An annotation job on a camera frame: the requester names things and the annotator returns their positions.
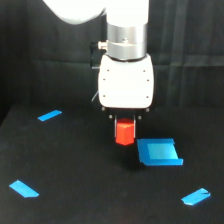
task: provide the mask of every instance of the black table surface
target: black table surface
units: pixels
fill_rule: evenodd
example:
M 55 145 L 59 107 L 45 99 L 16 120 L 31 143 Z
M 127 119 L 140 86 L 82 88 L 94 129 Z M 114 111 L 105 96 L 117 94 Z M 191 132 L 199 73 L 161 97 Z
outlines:
M 0 127 L 1 224 L 224 223 L 224 109 L 157 108 L 141 121 L 141 138 L 174 139 L 177 167 L 144 167 L 103 112 L 37 120 L 52 109 L 15 105 Z M 39 196 L 20 196 L 16 180 Z M 211 197 L 184 205 L 200 188 Z

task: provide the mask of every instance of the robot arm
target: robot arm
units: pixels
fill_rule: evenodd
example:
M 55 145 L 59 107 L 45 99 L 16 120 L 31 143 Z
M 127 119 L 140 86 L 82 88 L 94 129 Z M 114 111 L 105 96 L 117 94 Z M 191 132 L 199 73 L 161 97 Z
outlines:
M 106 10 L 107 41 L 98 44 L 99 49 L 106 50 L 98 76 L 99 100 L 103 109 L 108 109 L 109 117 L 114 119 L 117 143 L 133 143 L 135 118 L 141 119 L 138 111 L 149 111 L 154 92 L 153 67 L 147 54 L 149 0 L 43 1 L 70 24 L 87 22 L 104 15 Z M 134 126 L 128 142 L 119 140 L 117 128 L 117 118 L 127 117 L 126 114 L 132 120 L 128 122 Z
M 77 25 L 106 14 L 105 0 L 43 0 L 66 23 Z

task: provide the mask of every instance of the red block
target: red block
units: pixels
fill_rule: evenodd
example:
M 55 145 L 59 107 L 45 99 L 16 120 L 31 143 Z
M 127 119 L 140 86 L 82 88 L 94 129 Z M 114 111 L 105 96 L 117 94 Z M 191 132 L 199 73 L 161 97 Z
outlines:
M 121 145 L 130 145 L 134 143 L 134 121 L 123 118 L 117 120 L 116 142 Z

